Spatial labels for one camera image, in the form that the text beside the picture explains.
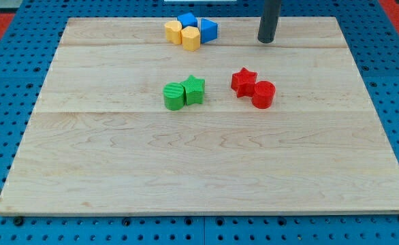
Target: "yellow block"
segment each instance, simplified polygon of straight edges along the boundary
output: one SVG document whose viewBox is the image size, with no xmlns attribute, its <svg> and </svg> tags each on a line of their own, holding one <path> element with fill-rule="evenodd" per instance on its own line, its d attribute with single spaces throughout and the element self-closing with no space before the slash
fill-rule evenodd
<svg viewBox="0 0 399 245">
<path fill-rule="evenodd" d="M 195 51 L 201 46 L 200 30 L 197 27 L 186 27 L 181 30 L 183 48 Z"/>
<path fill-rule="evenodd" d="M 172 20 L 165 23 L 165 35 L 166 40 L 173 44 L 181 44 L 181 22 L 178 20 Z"/>
</svg>

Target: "green star block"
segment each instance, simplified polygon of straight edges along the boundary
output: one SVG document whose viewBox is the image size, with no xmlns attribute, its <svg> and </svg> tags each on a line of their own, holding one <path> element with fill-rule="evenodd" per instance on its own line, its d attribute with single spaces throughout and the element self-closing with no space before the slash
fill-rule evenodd
<svg viewBox="0 0 399 245">
<path fill-rule="evenodd" d="M 194 103 L 202 104 L 204 98 L 204 89 L 206 81 L 204 79 L 196 78 L 192 75 L 184 82 L 180 83 L 186 92 L 186 105 Z"/>
<path fill-rule="evenodd" d="M 179 83 L 171 82 L 163 88 L 165 107 L 169 110 L 179 110 L 185 106 L 185 88 Z"/>
</svg>

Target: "blue block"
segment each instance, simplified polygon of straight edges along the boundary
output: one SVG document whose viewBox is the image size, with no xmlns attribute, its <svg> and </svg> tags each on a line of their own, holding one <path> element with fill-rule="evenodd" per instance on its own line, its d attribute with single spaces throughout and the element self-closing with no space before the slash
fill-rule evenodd
<svg viewBox="0 0 399 245">
<path fill-rule="evenodd" d="M 201 43 L 212 41 L 218 38 L 218 24 L 211 20 L 201 19 Z"/>
<path fill-rule="evenodd" d="M 177 17 L 177 20 L 181 22 L 183 28 L 186 27 L 198 27 L 197 18 L 192 13 L 182 14 Z"/>
</svg>

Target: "plastic block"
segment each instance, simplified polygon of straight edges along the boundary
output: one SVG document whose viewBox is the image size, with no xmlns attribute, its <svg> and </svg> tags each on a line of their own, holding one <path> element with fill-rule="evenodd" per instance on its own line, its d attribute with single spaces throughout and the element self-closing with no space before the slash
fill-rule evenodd
<svg viewBox="0 0 399 245">
<path fill-rule="evenodd" d="M 218 24 L 211 20 L 201 19 L 201 43 L 212 41 L 218 38 Z"/>
<path fill-rule="evenodd" d="M 266 109 L 272 105 L 275 95 L 275 86 L 268 81 L 260 81 L 254 87 L 254 95 L 251 102 L 256 108 Z"/>
<path fill-rule="evenodd" d="M 232 89 L 236 91 L 237 97 L 252 97 L 256 79 L 257 72 L 249 71 L 245 67 L 238 73 L 234 73 L 232 76 Z"/>
<path fill-rule="evenodd" d="M 183 28 L 198 27 L 198 20 L 192 13 L 182 14 L 177 17 L 177 20 L 181 22 Z"/>
<path fill-rule="evenodd" d="M 195 51 L 201 46 L 200 30 L 197 27 L 186 27 L 181 30 L 183 48 Z"/>
<path fill-rule="evenodd" d="M 187 80 L 180 84 L 185 88 L 186 105 L 194 103 L 202 104 L 206 88 L 206 81 L 204 79 L 190 75 Z"/>
<path fill-rule="evenodd" d="M 165 23 L 166 40 L 173 44 L 181 44 L 181 22 L 177 20 L 168 21 Z"/>
<path fill-rule="evenodd" d="M 163 88 L 165 107 L 169 110 L 179 110 L 185 106 L 185 89 L 179 83 L 170 82 Z"/>
</svg>

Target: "wood grain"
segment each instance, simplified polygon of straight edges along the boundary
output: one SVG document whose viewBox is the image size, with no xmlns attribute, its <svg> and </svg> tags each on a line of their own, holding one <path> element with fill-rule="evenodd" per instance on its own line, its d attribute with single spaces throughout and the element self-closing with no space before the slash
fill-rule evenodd
<svg viewBox="0 0 399 245">
<path fill-rule="evenodd" d="M 71 18 L 0 196 L 6 216 L 398 214 L 399 166 L 335 18 L 212 18 L 187 52 L 169 18 Z M 242 66 L 277 87 L 237 99 Z M 170 112 L 163 86 L 206 79 Z"/>
</svg>

